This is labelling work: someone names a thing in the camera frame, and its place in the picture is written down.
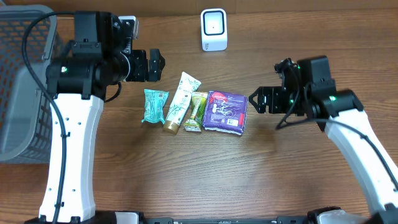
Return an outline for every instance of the plastic crate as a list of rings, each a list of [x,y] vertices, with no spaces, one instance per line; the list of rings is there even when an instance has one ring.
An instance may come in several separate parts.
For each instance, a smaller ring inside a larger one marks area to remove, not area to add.
[[[52,12],[47,6],[0,7],[0,162],[48,163],[52,119],[49,102],[27,71],[22,36],[32,20]],[[56,43],[57,19],[38,23],[27,43],[29,60],[45,84],[45,69]]]

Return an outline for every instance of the purple package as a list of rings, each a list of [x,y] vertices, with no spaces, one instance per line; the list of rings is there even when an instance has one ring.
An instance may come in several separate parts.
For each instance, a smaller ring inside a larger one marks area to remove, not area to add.
[[[209,91],[203,127],[242,135],[248,114],[248,98],[243,95]]]

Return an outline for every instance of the wooden table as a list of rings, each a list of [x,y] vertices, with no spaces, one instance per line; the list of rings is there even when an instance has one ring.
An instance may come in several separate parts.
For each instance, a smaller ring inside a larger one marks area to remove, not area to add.
[[[282,115],[257,114],[250,106],[241,137],[181,127],[175,136],[161,124],[141,123],[144,89],[170,92],[166,113],[182,71],[202,82],[200,91],[248,96],[258,86],[280,85],[274,63],[327,55],[337,89],[357,94],[398,162],[397,21],[397,9],[230,15],[228,49],[204,53],[199,16],[140,18],[134,48],[159,48],[166,67],[161,81],[123,83],[121,96],[105,105],[95,152],[97,209],[139,210],[147,217],[264,218],[338,205],[368,215],[351,169],[316,124],[275,131]],[[72,39],[73,21],[60,20],[58,30]],[[108,96],[115,91],[109,87]],[[1,222],[37,216],[47,169],[0,165]]]

